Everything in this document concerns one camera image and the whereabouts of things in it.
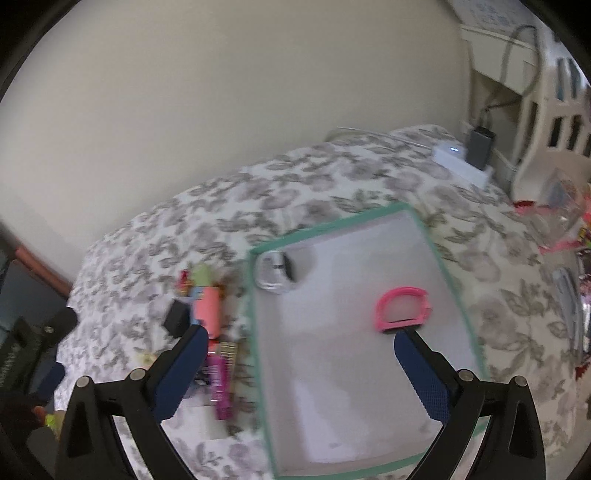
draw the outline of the white power strip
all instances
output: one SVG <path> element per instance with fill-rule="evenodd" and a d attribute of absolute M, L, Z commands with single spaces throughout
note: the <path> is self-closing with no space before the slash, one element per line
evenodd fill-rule
<path fill-rule="evenodd" d="M 459 143 L 443 141 L 433 147 L 433 160 L 436 163 L 484 189 L 491 180 L 494 169 L 488 165 L 484 170 L 478 170 L 466 162 L 465 156 L 466 149 Z"/>

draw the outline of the metal screw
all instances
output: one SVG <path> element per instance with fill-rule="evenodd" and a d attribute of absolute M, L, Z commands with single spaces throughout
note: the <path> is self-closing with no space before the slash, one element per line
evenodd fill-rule
<path fill-rule="evenodd" d="M 469 370 L 460 370 L 457 373 L 457 376 L 460 377 L 460 380 L 463 380 L 464 382 L 471 382 L 474 380 L 474 374 Z"/>
<path fill-rule="evenodd" d="M 84 388 L 89 383 L 90 383 L 90 378 L 87 377 L 86 375 L 84 377 L 80 377 L 78 380 L 76 380 L 76 386 L 78 388 Z"/>
<path fill-rule="evenodd" d="M 145 376 L 146 370 L 144 370 L 143 368 L 136 368 L 135 370 L 132 370 L 129 374 L 130 379 L 134 381 L 142 380 L 142 378 L 144 378 Z"/>
<path fill-rule="evenodd" d="M 525 379 L 525 377 L 522 377 L 521 375 L 517 375 L 515 377 L 515 383 L 520 387 L 527 387 L 527 380 Z"/>

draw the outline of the pink watch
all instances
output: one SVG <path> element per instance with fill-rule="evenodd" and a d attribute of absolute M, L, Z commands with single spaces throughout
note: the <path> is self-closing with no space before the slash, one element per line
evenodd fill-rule
<path fill-rule="evenodd" d="M 414 319 L 398 320 L 396 322 L 387 322 L 384 319 L 384 310 L 386 305 L 397 297 L 413 296 L 420 297 L 421 299 L 421 311 L 418 316 Z M 427 300 L 427 292 L 422 288 L 417 287 L 399 287 L 393 290 L 387 291 L 382 298 L 378 300 L 378 304 L 375 308 L 375 327 L 381 333 L 391 333 L 392 331 L 410 327 L 412 325 L 422 325 L 429 318 L 431 314 L 431 305 Z"/>

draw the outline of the cable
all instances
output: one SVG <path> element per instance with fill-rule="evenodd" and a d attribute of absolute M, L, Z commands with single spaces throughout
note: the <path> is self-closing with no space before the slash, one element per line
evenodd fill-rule
<path fill-rule="evenodd" d="M 521 95 L 517 94 L 514 98 L 512 98 L 511 100 L 508 100 L 506 102 L 492 104 L 491 102 L 493 102 L 498 97 L 498 95 L 500 94 L 500 92 L 504 86 L 504 83 L 505 83 L 505 80 L 507 77 L 507 70 L 508 70 L 508 66 L 509 66 L 509 55 L 511 54 L 511 48 L 515 44 L 515 40 L 517 40 L 517 37 L 519 37 L 519 34 L 521 34 L 522 31 L 529 29 L 529 28 L 532 28 L 534 30 L 534 46 L 535 46 L 535 52 L 536 52 L 536 56 L 537 56 L 537 65 L 536 65 L 536 69 L 535 69 L 534 78 L 531 80 L 530 84 L 527 86 L 527 88 L 523 91 L 523 93 Z M 537 83 L 540 79 L 540 74 L 541 74 L 541 70 L 542 70 L 541 64 L 542 64 L 542 55 L 541 55 L 541 51 L 540 51 L 540 41 L 538 38 L 538 31 L 537 31 L 536 27 L 534 25 L 519 25 L 516 29 L 513 30 L 513 32 L 511 33 L 511 36 L 509 37 L 509 40 L 507 41 L 507 45 L 505 46 L 505 52 L 503 53 L 503 59 L 501 61 L 501 76 L 499 78 L 498 85 L 497 85 L 496 89 L 493 90 L 493 92 L 486 99 L 485 106 L 482 107 L 482 109 L 480 110 L 480 114 L 478 116 L 478 125 L 480 127 L 485 126 L 487 129 L 491 129 L 492 128 L 491 110 L 493 110 L 495 108 L 501 108 L 504 106 L 509 106 L 509 105 L 513 105 L 515 103 L 519 103 L 519 101 L 523 97 L 526 97 L 531 92 L 533 92 L 535 89 L 535 86 L 537 85 Z M 485 116 L 487 117 L 486 125 L 484 125 Z"/>
<path fill-rule="evenodd" d="M 326 135 L 326 138 L 324 139 L 324 141 L 325 142 L 329 142 L 333 138 L 338 137 L 339 136 L 338 132 L 340 130 L 347 130 L 349 132 L 359 132 L 359 133 L 368 134 L 368 135 L 376 135 L 377 137 L 389 138 L 390 140 L 396 140 L 398 142 L 403 142 L 403 143 L 406 143 L 406 144 L 409 144 L 409 145 L 414 145 L 415 147 L 428 148 L 429 150 L 432 150 L 433 149 L 433 147 L 429 147 L 428 145 L 423 145 L 423 144 L 420 144 L 420 143 L 416 143 L 416 142 L 413 142 L 412 140 L 408 140 L 406 138 L 395 137 L 393 135 L 383 134 L 383 133 L 380 133 L 380 132 L 372 132 L 371 130 L 362 130 L 360 128 L 349 128 L 349 127 L 337 127 L 334 130 L 331 130 Z"/>

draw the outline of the black power adapter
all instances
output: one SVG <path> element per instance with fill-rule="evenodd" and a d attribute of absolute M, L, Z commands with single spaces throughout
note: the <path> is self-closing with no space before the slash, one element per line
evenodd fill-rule
<path fill-rule="evenodd" d="M 484 170 L 491 159 L 495 136 L 494 132 L 482 126 L 472 130 L 466 146 L 466 162 L 478 170 Z"/>

